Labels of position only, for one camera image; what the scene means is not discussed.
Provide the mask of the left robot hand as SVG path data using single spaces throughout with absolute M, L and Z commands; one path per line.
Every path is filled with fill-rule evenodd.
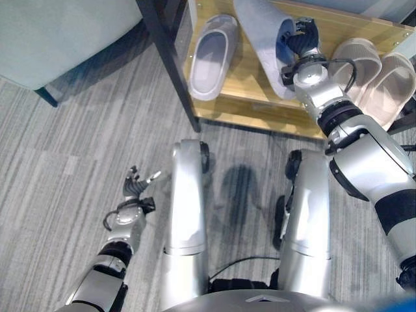
M 123 184 L 123 196 L 125 198 L 139 198 L 149 185 L 161 175 L 161 171 L 155 172 L 146 179 L 140 180 L 138 168 L 134 165 L 127 171 Z

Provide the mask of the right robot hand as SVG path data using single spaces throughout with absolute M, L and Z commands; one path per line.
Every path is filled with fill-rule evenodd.
M 276 39 L 278 58 L 292 60 L 295 55 L 303 58 L 319 54 L 321 54 L 319 30 L 313 18 L 303 16 L 295 21 L 282 23 Z

